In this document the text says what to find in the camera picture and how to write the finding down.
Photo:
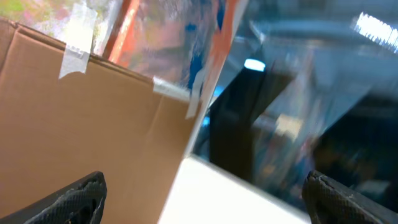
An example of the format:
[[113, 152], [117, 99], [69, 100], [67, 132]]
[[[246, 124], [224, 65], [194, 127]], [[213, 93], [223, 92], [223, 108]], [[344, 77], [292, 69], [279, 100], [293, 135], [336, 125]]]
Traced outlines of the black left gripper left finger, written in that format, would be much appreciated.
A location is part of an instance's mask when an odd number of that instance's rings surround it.
[[1, 224], [100, 224], [106, 196], [104, 174], [95, 171], [1, 218]]

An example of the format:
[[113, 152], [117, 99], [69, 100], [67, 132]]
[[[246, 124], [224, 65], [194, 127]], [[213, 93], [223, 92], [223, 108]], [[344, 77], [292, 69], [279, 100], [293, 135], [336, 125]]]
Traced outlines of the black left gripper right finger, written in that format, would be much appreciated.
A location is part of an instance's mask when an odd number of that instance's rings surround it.
[[302, 188], [302, 198], [312, 224], [397, 223], [397, 213], [313, 170]]

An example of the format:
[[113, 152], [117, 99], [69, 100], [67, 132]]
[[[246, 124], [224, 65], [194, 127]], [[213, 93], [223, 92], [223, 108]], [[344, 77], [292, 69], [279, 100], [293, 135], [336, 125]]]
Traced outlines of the brown cardboard box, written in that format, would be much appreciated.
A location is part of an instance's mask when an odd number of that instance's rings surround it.
[[1, 21], [1, 215], [98, 170], [103, 223], [157, 223], [195, 123], [188, 103], [95, 56], [60, 77], [64, 50]]

